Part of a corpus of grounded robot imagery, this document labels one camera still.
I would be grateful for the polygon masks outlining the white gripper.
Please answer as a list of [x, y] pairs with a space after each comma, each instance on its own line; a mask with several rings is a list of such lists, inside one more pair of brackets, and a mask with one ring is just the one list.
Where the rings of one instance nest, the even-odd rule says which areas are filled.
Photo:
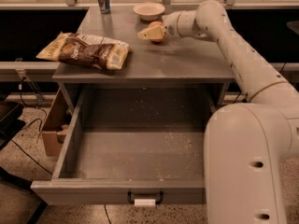
[[180, 34], [178, 32], [179, 16], [180, 11], [163, 15], [162, 19], [164, 27], [161, 25], [154, 25], [150, 28], [146, 28], [137, 34], [138, 38], [142, 40], [161, 41], [164, 39], [165, 34], [168, 37], [180, 38]]

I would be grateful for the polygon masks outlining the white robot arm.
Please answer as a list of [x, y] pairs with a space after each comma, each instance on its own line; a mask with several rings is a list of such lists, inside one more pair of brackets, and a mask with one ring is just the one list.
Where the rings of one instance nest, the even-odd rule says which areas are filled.
[[299, 92], [233, 28], [218, 1], [165, 15], [138, 36], [215, 42], [245, 95], [206, 126], [208, 224], [287, 224], [279, 164], [299, 152]]

